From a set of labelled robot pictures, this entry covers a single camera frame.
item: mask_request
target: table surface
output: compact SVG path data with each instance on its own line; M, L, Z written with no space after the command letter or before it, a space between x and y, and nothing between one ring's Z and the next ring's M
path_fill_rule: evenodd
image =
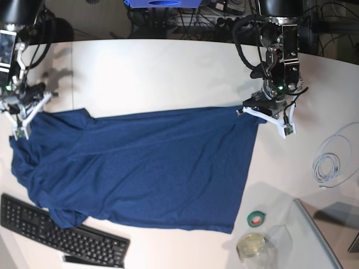
M27 58L33 51L29 48ZM250 62L259 62L256 48L245 46L244 52ZM249 231L265 232L281 224L294 198L315 208L336 202L359 206L356 178L338 188L323 190L311 175L316 148L340 127L359 121L359 66L303 54L300 61L302 77L310 90L297 102L297 134L284 140L276 126L259 127L231 235L143 229L92 218L85 221L86 225L131 239L127 269L242 268L235 247L238 239ZM239 105L261 87L261 80L250 79L250 70L242 64L233 44L179 40L54 44L44 62L30 72L29 81L45 81L48 90L59 92L60 97L53 99L46 111L86 108L93 117ZM26 189L11 174L11 126L4 116L0 116L0 124L0 192L30 202ZM358 128L353 127L347 134L354 149L359 148L359 141L355 141ZM349 169L354 169L358 161L359 153L354 150ZM265 224L257 230L250 229L246 221L255 210L267 213ZM49 264L53 269L65 268L60 261L54 263L54 259L59 260L56 251L3 228L0 234L9 242L17 263L22 264L19 268L42 269L49 268ZM355 233L351 231L350 236L354 238ZM22 257L14 254L14 249L20 250ZM344 268L356 262L353 257L358 258L348 257L346 249L337 251Z

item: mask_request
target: green tape roll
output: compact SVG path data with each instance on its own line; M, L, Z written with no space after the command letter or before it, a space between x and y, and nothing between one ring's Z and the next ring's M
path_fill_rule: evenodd
M261 211L254 211L248 215L247 222L252 228L257 228L264 223L265 214Z

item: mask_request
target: black keyboard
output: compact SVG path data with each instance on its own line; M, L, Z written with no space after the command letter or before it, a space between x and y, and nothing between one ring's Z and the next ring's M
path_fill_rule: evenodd
M1 195L1 226L96 265L123 267L130 241L81 225L61 229L49 213L7 194Z

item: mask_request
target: clear plastic container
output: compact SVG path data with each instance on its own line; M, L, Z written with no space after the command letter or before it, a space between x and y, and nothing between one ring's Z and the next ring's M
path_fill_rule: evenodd
M237 252L241 262L247 269L267 269L269 252L262 234L244 235L237 244Z

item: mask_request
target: blue t-shirt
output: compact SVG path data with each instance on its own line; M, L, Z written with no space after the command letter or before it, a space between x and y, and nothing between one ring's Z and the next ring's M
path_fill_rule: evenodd
M29 141L10 138L12 172L62 228L92 216L231 233L263 122L237 108L40 113Z

